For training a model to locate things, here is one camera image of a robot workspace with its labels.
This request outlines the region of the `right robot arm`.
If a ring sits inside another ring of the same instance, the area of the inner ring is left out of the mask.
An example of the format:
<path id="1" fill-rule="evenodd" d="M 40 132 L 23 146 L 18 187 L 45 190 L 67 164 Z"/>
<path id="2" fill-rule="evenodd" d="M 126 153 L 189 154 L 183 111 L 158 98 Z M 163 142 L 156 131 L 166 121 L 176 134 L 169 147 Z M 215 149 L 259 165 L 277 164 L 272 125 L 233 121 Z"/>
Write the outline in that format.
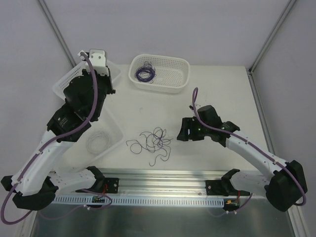
<path id="1" fill-rule="evenodd" d="M 237 153 L 258 170 L 258 173 L 230 170 L 221 178 L 220 195 L 247 191 L 266 197 L 274 208 L 282 212 L 293 205 L 306 204 L 308 188 L 299 162 L 288 162 L 263 151 L 237 125 L 231 121 L 223 122 L 211 105 L 190 108 L 195 115 L 182 118 L 178 141 L 201 141 L 210 137 L 213 142 Z"/>

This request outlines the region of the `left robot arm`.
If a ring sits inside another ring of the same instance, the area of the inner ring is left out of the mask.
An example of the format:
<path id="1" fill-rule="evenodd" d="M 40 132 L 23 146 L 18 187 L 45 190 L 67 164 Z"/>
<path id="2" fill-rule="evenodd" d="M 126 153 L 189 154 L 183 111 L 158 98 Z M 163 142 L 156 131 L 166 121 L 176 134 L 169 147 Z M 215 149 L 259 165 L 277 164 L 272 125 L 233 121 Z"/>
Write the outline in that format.
<path id="1" fill-rule="evenodd" d="M 70 81 L 64 89 L 65 103 L 49 120 L 33 156 L 19 172 L 1 180 L 17 208 L 38 211 L 61 193 L 103 192 L 106 178 L 98 168 L 61 168 L 59 162 L 83 136 L 101 127 L 106 96 L 115 92 L 108 66 L 83 69 Z"/>

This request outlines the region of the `aluminium frame post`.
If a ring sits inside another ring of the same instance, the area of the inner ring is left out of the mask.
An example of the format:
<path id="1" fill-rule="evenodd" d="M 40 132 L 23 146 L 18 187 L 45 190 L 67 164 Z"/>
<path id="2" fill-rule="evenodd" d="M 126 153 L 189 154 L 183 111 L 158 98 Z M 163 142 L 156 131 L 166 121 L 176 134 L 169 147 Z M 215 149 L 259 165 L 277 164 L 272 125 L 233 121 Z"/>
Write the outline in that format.
<path id="1" fill-rule="evenodd" d="M 65 40 L 64 40 L 64 37 L 46 3 L 45 0 L 37 0 L 37 3 L 39 5 L 39 7 L 41 8 L 46 20 L 48 21 L 48 24 L 50 26 L 50 28 L 52 29 L 54 35 L 56 36 L 57 38 L 57 41 L 58 43 L 60 44 L 61 48 L 62 48 L 62 51 L 63 53 L 65 54 L 66 58 L 68 59 L 70 65 L 72 67 L 76 66 L 76 61 L 74 59 L 74 57 L 72 56 L 70 50 L 69 50 L 69 47 L 67 46 Z"/>
<path id="2" fill-rule="evenodd" d="M 258 55 L 256 56 L 254 62 L 252 63 L 251 67 L 249 68 L 250 75 L 253 75 L 254 71 L 258 67 L 259 63 L 262 61 L 265 54 L 268 52 L 269 48 L 271 47 L 273 41 L 277 37 L 279 31 L 281 30 L 283 24 L 286 22 L 287 18 L 293 11 L 293 8 L 297 4 L 298 0 L 288 0 L 284 9 L 282 10 L 280 16 L 278 17 L 276 23 L 272 27 L 268 37 L 264 41 Z"/>

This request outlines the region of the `right aluminium frame post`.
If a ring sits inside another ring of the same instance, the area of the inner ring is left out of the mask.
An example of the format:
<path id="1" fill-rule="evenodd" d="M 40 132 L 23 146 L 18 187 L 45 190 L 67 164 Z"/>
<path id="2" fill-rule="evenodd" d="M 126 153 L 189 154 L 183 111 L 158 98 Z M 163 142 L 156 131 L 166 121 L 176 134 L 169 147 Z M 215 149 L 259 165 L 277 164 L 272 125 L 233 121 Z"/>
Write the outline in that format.
<path id="1" fill-rule="evenodd" d="M 262 61 L 265 54 L 268 52 L 269 48 L 271 47 L 273 41 L 277 37 L 279 31 L 281 30 L 283 24 L 286 22 L 287 18 L 293 11 L 293 8 L 297 4 L 298 0 L 288 0 L 284 9 L 282 10 L 280 16 L 278 17 L 276 23 L 272 27 L 268 37 L 264 41 L 258 55 L 256 56 L 254 62 L 252 63 L 251 67 L 249 68 L 250 75 L 253 75 L 254 71 L 258 67 L 259 63 Z"/>

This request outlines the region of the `left aluminium frame post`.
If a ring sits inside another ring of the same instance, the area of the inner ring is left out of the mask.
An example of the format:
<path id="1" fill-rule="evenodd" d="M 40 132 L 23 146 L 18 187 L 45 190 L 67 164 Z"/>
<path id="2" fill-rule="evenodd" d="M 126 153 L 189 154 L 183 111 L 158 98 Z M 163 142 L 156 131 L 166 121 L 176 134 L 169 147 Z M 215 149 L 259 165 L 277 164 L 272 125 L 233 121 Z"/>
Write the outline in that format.
<path id="1" fill-rule="evenodd" d="M 61 48 L 62 48 L 62 51 L 63 53 L 65 54 L 66 58 L 68 59 L 70 65 L 72 67 L 76 66 L 76 61 L 74 59 L 74 57 L 72 56 L 70 50 L 69 50 L 69 47 L 67 46 L 65 40 L 64 40 L 64 37 L 46 3 L 45 0 L 37 0 L 37 3 L 39 5 L 39 7 L 41 8 L 46 20 L 48 21 L 48 24 L 50 26 L 50 28 L 52 29 L 54 35 L 56 36 L 57 38 L 57 41 L 58 43 L 60 44 Z"/>

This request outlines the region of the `aluminium mounting rail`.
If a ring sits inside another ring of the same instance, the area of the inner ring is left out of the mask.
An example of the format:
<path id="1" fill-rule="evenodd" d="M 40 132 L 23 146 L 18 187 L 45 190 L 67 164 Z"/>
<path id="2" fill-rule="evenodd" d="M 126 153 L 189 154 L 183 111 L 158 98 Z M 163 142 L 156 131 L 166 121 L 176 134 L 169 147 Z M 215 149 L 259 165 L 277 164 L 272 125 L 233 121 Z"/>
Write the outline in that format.
<path id="1" fill-rule="evenodd" d="M 112 187 L 120 195 L 230 197 L 254 194 L 265 197 L 270 180 L 257 171 L 177 171 L 101 168 L 107 180 L 118 179 Z"/>

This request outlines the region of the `white basket near left arm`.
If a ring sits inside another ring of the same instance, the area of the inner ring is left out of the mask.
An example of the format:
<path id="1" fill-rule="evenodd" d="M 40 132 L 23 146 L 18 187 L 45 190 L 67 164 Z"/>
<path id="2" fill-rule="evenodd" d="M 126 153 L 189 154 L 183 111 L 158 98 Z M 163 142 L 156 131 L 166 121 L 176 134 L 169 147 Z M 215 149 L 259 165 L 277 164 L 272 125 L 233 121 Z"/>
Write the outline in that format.
<path id="1" fill-rule="evenodd" d="M 124 133 L 107 106 L 103 106 L 100 117 L 74 142 L 52 142 L 39 158 L 59 174 L 77 173 L 92 166 L 97 160 L 117 148 Z"/>

